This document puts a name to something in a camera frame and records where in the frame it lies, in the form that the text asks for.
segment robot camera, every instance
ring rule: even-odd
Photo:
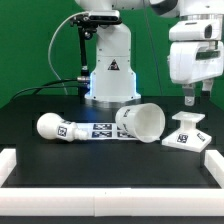
[[[170,40],[220,40],[221,33],[219,20],[181,21],[170,30]]]
[[[120,22],[120,13],[116,10],[91,11],[89,12],[89,19],[92,22],[116,23],[116,22]]]

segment black platform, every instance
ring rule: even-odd
[[[145,97],[142,103],[159,105],[166,116],[161,139],[179,127],[171,117],[180,112],[203,113],[197,125],[212,136],[206,149],[224,152],[224,112],[207,100],[184,106],[183,97]],[[0,110],[0,151],[17,150],[17,163],[3,187],[132,187],[220,188],[204,167],[204,151],[184,151],[162,146],[160,141],[45,140],[36,130],[47,112],[77,123],[115,122],[117,109],[91,107],[76,96],[22,96]],[[0,223],[221,223],[223,218],[155,217],[0,217]]]

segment black cable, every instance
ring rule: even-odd
[[[57,30],[55,31],[52,39],[51,39],[51,42],[50,42],[50,45],[48,47],[48,63],[49,63],[49,66],[51,68],[51,71],[53,72],[53,74],[57,77],[58,80],[61,80],[61,77],[57,74],[57,72],[55,71],[53,65],[52,65],[52,62],[51,62],[51,51],[52,51],[52,47],[53,47],[53,44],[54,44],[54,41],[56,39],[56,36],[58,34],[58,32],[62,29],[62,27],[72,18],[78,16],[78,15],[83,15],[87,12],[81,12],[81,13],[76,13],[72,16],[69,16],[66,20],[64,20],[61,25],[57,28]],[[64,90],[65,90],[65,94],[68,95],[68,92],[66,90],[66,88],[64,87]]]
[[[152,54],[153,54],[153,58],[155,61],[155,66],[156,66],[156,73],[157,73],[158,82],[159,82],[160,95],[163,96],[162,85],[161,85],[161,75],[159,72],[159,63],[158,63],[158,59],[156,56],[156,50],[155,50],[155,46],[154,46],[154,42],[153,42],[152,31],[151,31],[151,27],[150,27],[150,23],[149,23],[149,17],[147,14],[145,0],[142,0],[142,1],[143,1],[143,5],[144,5],[144,15],[145,15],[146,26],[148,29],[149,39],[150,39],[151,47],[152,47]]]
[[[44,85],[42,85],[42,87],[44,86],[51,86],[51,85],[55,85],[55,84],[60,84],[60,83],[65,83],[65,82],[75,82],[77,81],[77,79],[61,79],[61,80],[56,80],[56,81],[51,81],[48,83],[45,83]],[[36,95],[37,93],[39,93],[42,90],[42,88],[40,87],[39,89],[37,89],[36,91],[34,91],[32,93],[32,95]]]
[[[75,88],[82,88],[82,87],[87,87],[87,85],[72,85],[72,86],[65,86],[66,88],[71,88],[71,87],[75,87]],[[24,92],[28,92],[31,90],[39,90],[39,89],[61,89],[64,88],[64,86],[41,86],[41,87],[31,87],[31,88],[27,88],[24,90],[19,91],[18,93],[16,93],[11,99],[10,101],[14,100],[18,95],[24,93]]]

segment warning label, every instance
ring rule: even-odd
[[[119,71],[120,70],[115,59],[110,64],[108,70],[112,70],[112,71]]]

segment white foam block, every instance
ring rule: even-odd
[[[16,150],[4,149],[0,153],[0,187],[16,166]]]
[[[131,189],[106,189],[95,195],[95,216],[130,216]]]
[[[224,190],[6,188],[0,215],[224,216]]]
[[[205,167],[221,188],[224,188],[224,158],[217,150],[206,150]]]
[[[94,194],[88,189],[0,189],[0,215],[94,216]]]

